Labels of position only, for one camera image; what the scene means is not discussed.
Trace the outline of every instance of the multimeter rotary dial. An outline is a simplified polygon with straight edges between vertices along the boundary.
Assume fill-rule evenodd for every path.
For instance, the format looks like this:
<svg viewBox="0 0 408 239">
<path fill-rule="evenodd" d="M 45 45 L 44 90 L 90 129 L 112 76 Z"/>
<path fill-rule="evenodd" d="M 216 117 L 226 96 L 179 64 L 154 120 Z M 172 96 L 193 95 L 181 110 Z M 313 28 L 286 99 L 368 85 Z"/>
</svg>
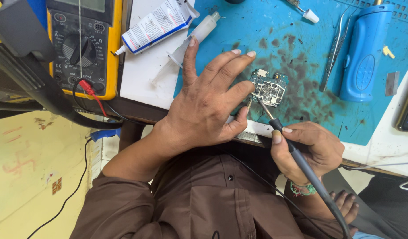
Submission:
<svg viewBox="0 0 408 239">
<path fill-rule="evenodd" d="M 82 67 L 91 66 L 96 59 L 96 47 L 91 39 L 79 33 L 69 34 L 62 44 L 62 52 L 70 65 L 80 65 L 80 52 Z"/>
</svg>

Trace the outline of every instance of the brown shirt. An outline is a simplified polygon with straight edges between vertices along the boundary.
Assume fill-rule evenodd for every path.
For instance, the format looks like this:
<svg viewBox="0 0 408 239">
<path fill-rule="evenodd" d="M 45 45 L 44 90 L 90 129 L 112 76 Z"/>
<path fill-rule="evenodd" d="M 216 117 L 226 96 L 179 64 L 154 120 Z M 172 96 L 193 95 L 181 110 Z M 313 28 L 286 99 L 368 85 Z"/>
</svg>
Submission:
<svg viewBox="0 0 408 239">
<path fill-rule="evenodd" d="M 342 238 L 335 220 L 313 218 Z M 86 194 L 71 239 L 327 238 L 229 155 L 186 153 L 150 187 L 101 175 Z"/>
</svg>

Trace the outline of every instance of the circuit board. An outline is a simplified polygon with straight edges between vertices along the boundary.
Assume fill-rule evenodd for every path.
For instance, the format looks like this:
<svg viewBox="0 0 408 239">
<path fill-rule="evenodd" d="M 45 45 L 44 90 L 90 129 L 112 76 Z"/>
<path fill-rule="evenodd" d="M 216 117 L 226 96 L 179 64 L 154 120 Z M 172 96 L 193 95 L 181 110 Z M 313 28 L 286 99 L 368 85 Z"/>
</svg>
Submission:
<svg viewBox="0 0 408 239">
<path fill-rule="evenodd" d="M 277 107 L 282 102 L 288 84 L 288 76 L 275 73 L 273 78 L 269 77 L 269 72 L 256 69 L 250 80 L 254 83 L 255 90 L 251 92 L 251 100 L 258 102 L 257 98 L 267 106 Z"/>
</svg>

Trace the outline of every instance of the fingernail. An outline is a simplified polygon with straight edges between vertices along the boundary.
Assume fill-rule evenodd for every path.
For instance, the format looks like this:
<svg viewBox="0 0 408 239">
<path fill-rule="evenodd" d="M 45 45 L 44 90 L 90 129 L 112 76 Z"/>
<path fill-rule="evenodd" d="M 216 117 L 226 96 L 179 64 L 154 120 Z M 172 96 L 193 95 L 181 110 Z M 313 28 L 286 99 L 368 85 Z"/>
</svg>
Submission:
<svg viewBox="0 0 408 239">
<path fill-rule="evenodd" d="M 192 36 L 191 41 L 189 42 L 189 46 L 194 46 L 197 38 L 195 36 Z"/>
<path fill-rule="evenodd" d="M 284 131 L 284 132 L 286 132 L 286 133 L 291 133 L 291 132 L 292 132 L 292 129 L 283 127 L 283 128 L 282 128 L 282 131 Z"/>
<path fill-rule="evenodd" d="M 254 56 L 256 55 L 256 52 L 255 52 L 255 51 L 251 51 L 251 52 L 247 53 L 247 55 L 248 55 L 249 57 L 254 57 Z"/>
<path fill-rule="evenodd" d="M 274 130 L 273 133 L 273 143 L 274 144 L 279 144 L 282 141 L 282 137 L 281 137 L 281 132 L 279 130 Z"/>
<path fill-rule="evenodd" d="M 235 54 L 240 54 L 241 50 L 240 49 L 233 49 L 231 52 L 235 53 Z"/>
</svg>

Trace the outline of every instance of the digital multimeter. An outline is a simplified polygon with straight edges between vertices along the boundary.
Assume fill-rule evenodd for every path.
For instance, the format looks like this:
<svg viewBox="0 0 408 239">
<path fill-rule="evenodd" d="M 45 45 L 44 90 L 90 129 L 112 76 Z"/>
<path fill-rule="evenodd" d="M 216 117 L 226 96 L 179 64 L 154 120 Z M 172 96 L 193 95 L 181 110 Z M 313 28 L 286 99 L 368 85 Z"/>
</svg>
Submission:
<svg viewBox="0 0 408 239">
<path fill-rule="evenodd" d="M 53 79 L 65 93 L 72 94 L 74 83 L 84 78 L 98 98 L 114 98 L 119 58 L 111 52 L 120 46 L 123 1 L 47 0 L 46 5 L 47 31 L 57 53 L 50 63 Z M 86 98 L 80 86 L 76 92 Z"/>
</svg>

